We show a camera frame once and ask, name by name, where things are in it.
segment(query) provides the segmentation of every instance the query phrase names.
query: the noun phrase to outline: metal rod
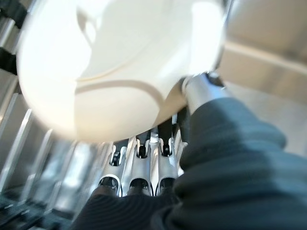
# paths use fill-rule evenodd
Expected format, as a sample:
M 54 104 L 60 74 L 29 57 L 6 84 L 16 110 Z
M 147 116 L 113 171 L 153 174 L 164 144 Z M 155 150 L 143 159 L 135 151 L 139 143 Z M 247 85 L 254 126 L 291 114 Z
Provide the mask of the metal rod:
M 7 108 L 2 110 L 2 107 L 0 109 L 0 138 L 4 132 L 4 129 L 6 127 L 6 124 L 8 123 L 9 117 L 11 116 L 11 113 L 13 111 L 15 102 L 17 100 L 18 94 L 15 93 L 13 94 L 9 105 L 7 106 Z
M 8 107 L 10 105 L 10 102 L 12 101 L 12 97 L 13 97 L 14 91 L 15 91 L 17 83 L 18 83 L 17 76 L 10 75 L 9 77 L 10 77 L 10 79 L 12 79 L 12 81 L 10 82 L 10 85 L 9 85 L 9 87 L 8 87 L 6 93 L 5 93 L 3 102 L 0 106 L 0 125 L 1 125 L 2 120 L 4 118 L 5 112 L 7 111 Z
M 6 18 L 2 29 L 0 30 L 0 46 L 4 47 L 7 43 L 11 32 L 15 26 L 15 21 L 11 18 Z
M 53 207 L 54 207 L 54 205 L 57 201 L 60 187 L 62 185 L 64 178 L 65 178 L 66 172 L 69 168 L 69 165 L 70 165 L 70 162 L 72 160 L 72 156 L 75 152 L 76 146 L 77 146 L 77 142 L 74 141 L 72 143 L 68 153 L 66 154 L 66 157 L 64 159 L 64 163 L 62 165 L 62 169 L 61 169 L 61 172 L 60 172 L 60 175 L 59 175 L 59 179 L 57 180 L 57 182 L 55 183 L 55 185 L 53 187 L 53 190 L 52 190 L 52 193 L 51 193 L 51 196 L 50 196 L 50 200 L 49 200 L 47 207 L 45 209 L 45 214 L 52 211 L 52 209 L 53 209 Z
M 305 65 L 303 62 L 298 62 L 269 51 L 246 46 L 233 41 L 226 41 L 224 47 L 225 50 L 229 52 L 257 59 L 283 69 L 292 70 L 302 75 L 307 75 L 307 65 Z
M 31 124 L 33 121 L 32 110 L 28 109 L 25 113 L 24 119 L 20 125 L 16 138 L 13 142 L 7 160 L 0 174 L 0 193 L 6 188 L 13 171 L 15 170 L 17 161 L 24 146 L 24 142 L 28 136 Z
M 42 141 L 41 146 L 39 147 L 36 159 L 34 161 L 31 173 L 27 178 L 24 189 L 23 189 L 22 194 L 20 196 L 20 203 L 19 204 L 23 204 L 27 201 L 27 199 L 29 198 L 29 195 L 31 193 L 34 182 L 37 180 L 37 178 L 41 174 L 41 171 L 43 169 L 43 166 L 45 164 L 47 155 L 48 155 L 50 147 L 51 147 L 51 141 L 50 141 L 51 140 L 51 134 L 52 134 L 52 129 L 48 130 L 47 133 L 44 136 L 44 139 Z

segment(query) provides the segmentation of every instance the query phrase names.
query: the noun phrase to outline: silver robotic finger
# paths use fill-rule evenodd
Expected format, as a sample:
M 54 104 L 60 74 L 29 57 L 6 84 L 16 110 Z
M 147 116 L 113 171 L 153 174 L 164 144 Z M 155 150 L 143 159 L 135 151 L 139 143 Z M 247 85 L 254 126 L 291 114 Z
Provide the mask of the silver robotic finger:
M 128 139 L 114 143 L 99 181 L 99 186 L 93 191 L 93 196 L 96 194 L 119 196 L 121 178 L 126 164 L 127 145 Z

